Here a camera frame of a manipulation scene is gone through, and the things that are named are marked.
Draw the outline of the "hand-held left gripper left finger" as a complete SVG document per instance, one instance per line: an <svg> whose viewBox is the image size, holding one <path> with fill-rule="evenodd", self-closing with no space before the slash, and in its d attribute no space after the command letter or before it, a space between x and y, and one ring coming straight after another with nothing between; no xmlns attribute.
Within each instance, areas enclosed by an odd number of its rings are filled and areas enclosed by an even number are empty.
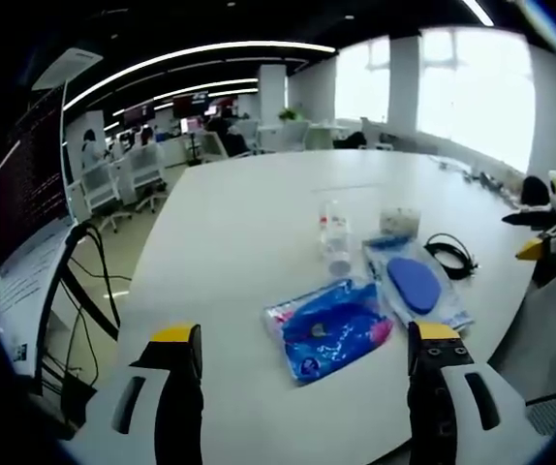
<svg viewBox="0 0 556 465"><path fill-rule="evenodd" d="M201 464L201 326L153 334L86 405L68 442L78 464Z"/></svg>

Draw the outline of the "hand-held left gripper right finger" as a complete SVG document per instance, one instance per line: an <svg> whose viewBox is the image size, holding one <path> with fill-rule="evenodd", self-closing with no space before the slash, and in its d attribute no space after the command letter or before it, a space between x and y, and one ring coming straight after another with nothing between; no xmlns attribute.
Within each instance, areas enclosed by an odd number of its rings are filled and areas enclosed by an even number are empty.
<svg viewBox="0 0 556 465"><path fill-rule="evenodd" d="M489 364L473 361L451 327L411 322L408 333L410 462L530 462L533 426L523 397Z"/></svg>

